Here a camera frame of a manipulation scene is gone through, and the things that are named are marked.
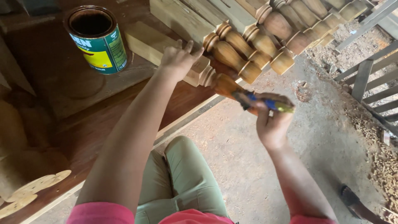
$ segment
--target wood stain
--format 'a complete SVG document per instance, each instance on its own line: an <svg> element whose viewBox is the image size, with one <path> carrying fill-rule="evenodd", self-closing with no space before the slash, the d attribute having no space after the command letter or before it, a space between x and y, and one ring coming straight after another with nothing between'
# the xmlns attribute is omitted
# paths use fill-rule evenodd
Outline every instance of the wood stain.
<svg viewBox="0 0 398 224"><path fill-rule="evenodd" d="M127 56L115 16L99 6L80 6L64 19L64 27L89 65L102 74L126 67Z"/></svg>

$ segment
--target olive green pants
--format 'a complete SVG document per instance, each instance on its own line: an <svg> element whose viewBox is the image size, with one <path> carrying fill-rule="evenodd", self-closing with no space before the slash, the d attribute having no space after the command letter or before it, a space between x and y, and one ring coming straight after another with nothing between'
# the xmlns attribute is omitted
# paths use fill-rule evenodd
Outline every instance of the olive green pants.
<svg viewBox="0 0 398 224"><path fill-rule="evenodd" d="M195 143L178 136L164 153L167 163L155 150L149 155L135 223L157 224L191 208L228 217L220 188Z"/></svg>

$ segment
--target person's left hand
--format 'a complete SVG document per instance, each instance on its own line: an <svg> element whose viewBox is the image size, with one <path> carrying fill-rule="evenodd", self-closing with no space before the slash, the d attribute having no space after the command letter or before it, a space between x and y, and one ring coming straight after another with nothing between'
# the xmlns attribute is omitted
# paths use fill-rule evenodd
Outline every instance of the person's left hand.
<svg viewBox="0 0 398 224"><path fill-rule="evenodd" d="M159 70L164 71L168 79L181 81L191 69L192 65L201 57L204 48L193 52L193 41L190 40L182 49L182 40L178 40L175 47L166 47L160 62Z"/></svg>

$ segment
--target forearm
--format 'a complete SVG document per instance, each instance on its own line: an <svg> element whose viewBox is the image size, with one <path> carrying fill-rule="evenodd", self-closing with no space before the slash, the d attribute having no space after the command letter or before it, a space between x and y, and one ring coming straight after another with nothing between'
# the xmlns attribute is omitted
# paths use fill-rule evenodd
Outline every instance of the forearm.
<svg viewBox="0 0 398 224"><path fill-rule="evenodd" d="M268 153L291 216L328 218L337 222L328 200L292 147L286 143L282 149L268 150Z"/></svg>
<svg viewBox="0 0 398 224"><path fill-rule="evenodd" d="M108 136L77 204L113 202L134 213L142 174L176 82L159 69Z"/></svg>

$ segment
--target round wooden disc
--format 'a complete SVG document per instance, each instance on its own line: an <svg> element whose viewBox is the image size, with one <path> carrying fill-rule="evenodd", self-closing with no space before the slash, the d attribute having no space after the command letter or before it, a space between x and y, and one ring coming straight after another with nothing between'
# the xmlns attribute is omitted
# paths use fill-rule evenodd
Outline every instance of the round wooden disc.
<svg viewBox="0 0 398 224"><path fill-rule="evenodd" d="M63 179L67 178L69 174L71 173L71 170L64 170L55 175L55 179L48 185L48 187L51 187L59 182L61 182Z"/></svg>
<svg viewBox="0 0 398 224"><path fill-rule="evenodd" d="M4 218L6 216L11 215L14 212L17 212L21 208L27 206L29 203L31 203L33 200L37 198L37 195L29 195L26 198L23 198L21 200L18 200L16 202L13 202L3 209L0 209L0 218Z"/></svg>
<svg viewBox="0 0 398 224"><path fill-rule="evenodd" d="M47 186L52 183L55 179L55 175L47 175L44 177L41 177L39 179L36 179L23 187L20 187L18 190L16 190L10 198L5 200L6 202L15 202L18 200L21 200L25 198L27 195L33 195L40 190L43 190L44 188L47 188Z"/></svg>

